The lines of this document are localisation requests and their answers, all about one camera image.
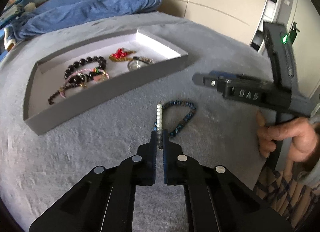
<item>sleeve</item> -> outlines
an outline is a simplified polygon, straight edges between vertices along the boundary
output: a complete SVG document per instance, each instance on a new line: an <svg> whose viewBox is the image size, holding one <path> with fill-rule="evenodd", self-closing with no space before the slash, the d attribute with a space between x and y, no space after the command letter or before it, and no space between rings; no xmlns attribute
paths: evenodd
<svg viewBox="0 0 320 232"><path fill-rule="evenodd" d="M310 119L311 124L320 124L320 115ZM311 171L306 171L302 163L294 163L292 174L295 180L312 188L315 194L320 194L320 160Z"/></svg>

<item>blue pillow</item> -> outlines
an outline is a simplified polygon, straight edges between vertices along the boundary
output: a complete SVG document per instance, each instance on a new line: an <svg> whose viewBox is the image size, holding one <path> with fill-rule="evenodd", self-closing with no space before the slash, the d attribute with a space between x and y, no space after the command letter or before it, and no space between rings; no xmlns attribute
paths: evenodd
<svg viewBox="0 0 320 232"><path fill-rule="evenodd" d="M155 11L162 0L49 0L8 26L17 42L98 19Z"/></svg>

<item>green led light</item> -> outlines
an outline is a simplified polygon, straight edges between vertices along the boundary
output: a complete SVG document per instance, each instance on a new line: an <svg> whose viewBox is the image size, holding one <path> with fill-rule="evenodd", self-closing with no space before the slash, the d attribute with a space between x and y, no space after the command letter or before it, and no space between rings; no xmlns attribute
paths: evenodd
<svg viewBox="0 0 320 232"><path fill-rule="evenodd" d="M285 35L282 39L282 43L287 43L287 40L288 40L288 35Z"/></svg>

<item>bracelet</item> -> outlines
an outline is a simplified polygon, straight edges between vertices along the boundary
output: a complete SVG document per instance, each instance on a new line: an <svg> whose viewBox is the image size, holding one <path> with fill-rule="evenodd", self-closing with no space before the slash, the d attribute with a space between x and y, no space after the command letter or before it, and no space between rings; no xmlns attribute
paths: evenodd
<svg viewBox="0 0 320 232"><path fill-rule="evenodd" d="M158 109L161 108L161 111L158 110L158 112L160 113L157 115L157 120L153 128L154 131L157 131L157 129L159 128L162 130L162 111L170 108L171 106L187 106L190 108L190 112L183 118L182 121L179 122L177 127L173 131L169 132L169 137L173 138L177 135L177 133L179 133L182 130L182 128L185 127L185 125L190 121L190 119L193 118L194 114L196 113L196 107L192 102L185 100L169 101L164 103L162 107L158 107Z"/></svg>
<svg viewBox="0 0 320 232"><path fill-rule="evenodd" d="M83 74L83 72L85 72L85 71L89 71L90 73L88 75ZM65 93L64 93L64 89L66 87L68 87L67 84L69 83L69 80L71 78L74 78L74 76L76 76L76 75L77 76L81 75L81 78L80 78L81 81L84 80L84 83L81 84L82 87L86 87L85 84L87 83L87 81L92 80L92 79L94 79L95 81L98 81L98 82L102 82L102 81L104 81L106 79L110 79L109 75L105 72L105 70L101 70L101 69L98 69L98 68L78 70L78 71L74 72L73 74L71 74L65 80L63 86L59 89L61 97L63 97L63 98L66 97Z"/></svg>
<svg viewBox="0 0 320 232"><path fill-rule="evenodd" d="M148 57L142 57L142 56L134 56L132 58L132 60L138 60L138 61L142 61L145 62L146 64L150 64L153 63L153 60L148 58Z"/></svg>
<svg viewBox="0 0 320 232"><path fill-rule="evenodd" d="M72 83L72 84L68 85L67 87L65 87L64 91L69 90L69 89L71 89L71 88L75 88L75 87L81 87L81 84ZM53 104L54 104L53 99L54 99L55 97L57 97L59 94L60 94L60 90L56 91L55 93L53 93L53 94L50 96L50 98L48 99L49 105L53 105Z"/></svg>
<svg viewBox="0 0 320 232"><path fill-rule="evenodd" d="M75 69L79 68L80 66L84 66L87 63L92 63L92 62L99 63L97 68L101 70L106 69L107 60L102 56L94 56L93 58L87 57L87 59L82 58L80 59L79 62L75 61L73 64L68 66L68 69L64 72L64 79L67 79L68 77L70 77L70 75L74 72ZM70 83L79 83L79 78L70 79L69 81Z"/></svg>
<svg viewBox="0 0 320 232"><path fill-rule="evenodd" d="M70 88L75 88L75 87L83 87L83 88L85 88L86 87L85 84L88 81L91 80L91 78L87 78L88 75L83 74L83 72L85 72L85 71L90 71L90 73L93 72L95 75L92 76L92 79L95 80L95 81L98 81L98 82L102 82L102 81L104 81L106 79L110 79L109 75L105 72L105 70L101 70L101 69L98 69L98 68L78 70L78 71L72 73L66 79L65 83L63 84L63 86L61 86L58 91L56 91L54 94L52 94L50 96L50 98L48 99L49 105L54 104L53 99L55 97L57 97L59 94L60 94L61 97L66 98L65 91L70 89ZM82 83L69 83L69 80L71 78L73 78L74 76L76 76L76 75L78 75L78 76L81 75L80 79L83 80L83 82Z"/></svg>

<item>jewelry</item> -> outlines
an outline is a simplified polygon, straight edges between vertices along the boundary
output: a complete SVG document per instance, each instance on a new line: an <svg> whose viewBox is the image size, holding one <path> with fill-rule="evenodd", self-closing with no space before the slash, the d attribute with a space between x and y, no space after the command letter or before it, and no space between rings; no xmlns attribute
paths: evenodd
<svg viewBox="0 0 320 232"><path fill-rule="evenodd" d="M67 70L64 72L64 78L67 79L75 69L78 69L80 66L84 66L87 63L92 63L92 62L98 62L98 68L105 70L106 69L106 63L107 60L102 57L102 56L94 56L93 58L91 58L90 56L87 57L86 59L82 58L80 59L80 61L75 61L73 64L69 65ZM79 79L70 79L70 83L79 83Z"/></svg>
<svg viewBox="0 0 320 232"><path fill-rule="evenodd" d="M132 61L128 62L128 66L127 66L128 70L137 70L143 66L153 63L151 59L146 57L134 56L132 59L133 59Z"/></svg>
<svg viewBox="0 0 320 232"><path fill-rule="evenodd" d="M192 102L185 101L185 100L177 100L177 101L169 101L164 104L159 104L157 106L157 120L155 122L154 131L162 132L162 111L170 108L171 106L187 106L190 108L190 112L183 118L182 121L179 122L177 127L169 132L169 137L173 138L179 133L182 128L193 118L194 114L196 113L196 107Z"/></svg>
<svg viewBox="0 0 320 232"><path fill-rule="evenodd" d="M69 90L71 88L80 87L80 86L81 86L81 84L72 83L72 84L68 85L67 87L65 87L64 91ZM60 89L50 96L50 98L48 99L49 105L53 105L54 104L53 99L55 97L57 97L59 94L60 94Z"/></svg>
<svg viewBox="0 0 320 232"><path fill-rule="evenodd" d="M88 75L83 74L83 72L85 71L89 71L90 73ZM70 78L73 78L74 76L81 76L81 81L82 83L69 83ZM93 69L82 69L82 70L78 70L76 72L74 72L73 74L71 74L65 81L65 83L63 84L63 86L61 86L59 88L58 91L56 91L54 94L52 94L50 96L50 98L48 99L49 105L54 104L53 99L55 97L57 97L59 94L61 97L65 98L65 91L71 88L75 88L75 87L82 87L85 88L86 87L86 83L90 80L95 80L96 82L102 82L106 79L110 79L109 75L105 72L105 70L101 70L98 68L93 68Z"/></svg>
<svg viewBox="0 0 320 232"><path fill-rule="evenodd" d="M83 74L83 72L85 72L85 71L89 71L89 74L88 74L88 75ZM69 83L69 80L70 80L71 78L73 78L74 76L79 76L79 75L84 76L85 80L93 79L93 80L95 80L95 81L97 81L97 82L102 82L102 81L105 81L106 79L110 79L109 75L105 72L105 70L101 70L101 69L98 69L98 68L78 70L78 71L74 72L73 74L71 74L71 75L65 80L63 86L59 89L61 97L63 97L63 98L66 97L64 91L65 91L65 88L68 87L68 86L66 86L66 85Z"/></svg>
<svg viewBox="0 0 320 232"><path fill-rule="evenodd" d="M136 51L127 50L125 48L119 48L115 54L109 56L112 62L125 62L131 61L132 58L127 57L130 54L135 54Z"/></svg>

